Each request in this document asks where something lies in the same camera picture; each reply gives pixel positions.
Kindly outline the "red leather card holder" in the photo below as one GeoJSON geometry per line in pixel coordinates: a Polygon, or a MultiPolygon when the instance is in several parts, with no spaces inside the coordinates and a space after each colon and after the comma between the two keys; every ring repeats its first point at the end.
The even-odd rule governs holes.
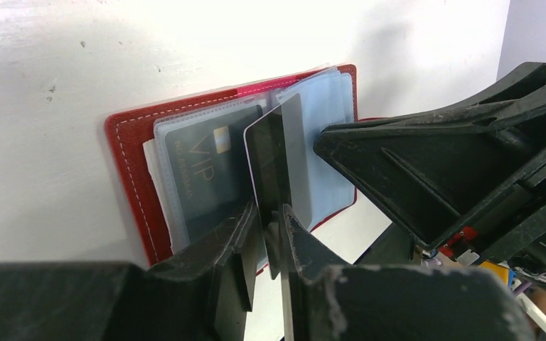
{"type": "Polygon", "coordinates": [[[174,249],[170,232],[173,220],[154,137],[155,125],[160,121],[236,104],[260,104],[262,117],[275,108],[281,99],[296,93],[301,96],[308,146],[314,142],[314,131],[309,127],[313,119],[318,119],[320,123],[351,123],[356,120],[356,67],[352,64],[211,91],[152,107],[133,109],[112,115],[106,120],[107,138],[151,265],[179,255],[182,251],[203,249],[203,242],[212,239],[235,210],[254,200],[247,160],[252,185],[251,198],[234,206],[204,237],[182,249],[174,249]]]}

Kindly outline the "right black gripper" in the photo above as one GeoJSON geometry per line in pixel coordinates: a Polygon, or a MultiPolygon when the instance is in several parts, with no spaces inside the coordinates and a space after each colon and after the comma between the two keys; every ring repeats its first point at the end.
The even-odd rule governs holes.
{"type": "Polygon", "coordinates": [[[314,151],[423,247],[504,264],[546,290],[546,63],[428,112],[337,124],[314,151]]]}

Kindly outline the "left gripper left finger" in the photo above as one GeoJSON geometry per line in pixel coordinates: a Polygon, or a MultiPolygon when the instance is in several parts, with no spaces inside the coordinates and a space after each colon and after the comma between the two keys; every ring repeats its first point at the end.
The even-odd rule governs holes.
{"type": "Polygon", "coordinates": [[[0,340],[242,340],[259,233],[249,201],[147,270],[121,261],[0,263],[0,340]]]}

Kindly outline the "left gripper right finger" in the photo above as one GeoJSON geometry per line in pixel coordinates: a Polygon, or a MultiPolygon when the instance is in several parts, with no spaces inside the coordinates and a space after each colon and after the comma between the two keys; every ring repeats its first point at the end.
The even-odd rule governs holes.
{"type": "Polygon", "coordinates": [[[279,208],[286,340],[533,340],[513,294],[478,267],[352,265],[279,208]]]}

